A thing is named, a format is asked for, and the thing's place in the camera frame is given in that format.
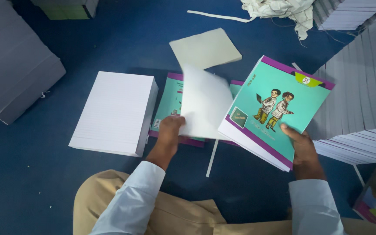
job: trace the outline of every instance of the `person's right hand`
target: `person's right hand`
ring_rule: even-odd
[[[295,154],[292,167],[295,172],[295,178],[297,180],[326,180],[323,168],[318,160],[316,148],[308,133],[304,131],[300,134],[285,123],[281,124],[281,130],[294,141]]]
[[[285,123],[281,124],[281,130],[294,141],[294,165],[303,161],[317,161],[316,148],[307,131],[300,134]]]

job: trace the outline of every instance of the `cardboard sheet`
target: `cardboard sheet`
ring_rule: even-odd
[[[242,59],[242,55],[222,28],[169,43],[180,66],[190,64],[206,69]]]

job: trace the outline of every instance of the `cartoon boy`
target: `cartoon boy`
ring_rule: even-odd
[[[253,116],[256,120],[259,120],[261,124],[265,123],[266,119],[268,118],[269,112],[271,112],[274,108],[275,103],[277,102],[277,97],[280,94],[280,90],[273,89],[271,91],[271,96],[262,101],[262,108],[258,110],[258,114]]]
[[[272,118],[269,119],[268,124],[266,125],[267,129],[269,129],[269,126],[271,126],[271,129],[274,132],[275,132],[274,126],[277,123],[277,121],[282,118],[282,115],[294,114],[293,112],[287,110],[288,103],[292,99],[294,99],[294,95],[291,92],[285,92],[282,94],[282,98],[283,100],[277,104],[277,108],[272,112]]]

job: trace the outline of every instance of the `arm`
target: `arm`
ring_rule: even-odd
[[[184,117],[167,117],[160,123],[155,146],[100,215],[91,235],[141,235],[147,229],[154,202],[170,159],[178,149],[178,132]]]
[[[305,131],[302,135],[284,123],[281,130],[294,141],[293,170],[290,182],[293,235],[342,235],[340,214],[316,149]]]

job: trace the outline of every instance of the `white paper stack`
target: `white paper stack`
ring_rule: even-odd
[[[319,30],[355,30],[376,13],[373,0],[316,0],[313,18]]]
[[[69,146],[142,157],[157,94],[152,76],[99,72]]]
[[[315,75],[336,84],[307,128],[317,152],[376,163],[376,22]]]
[[[0,0],[0,120],[11,124],[66,73],[6,0]]]
[[[86,20],[95,17],[99,0],[31,0],[50,20]]]

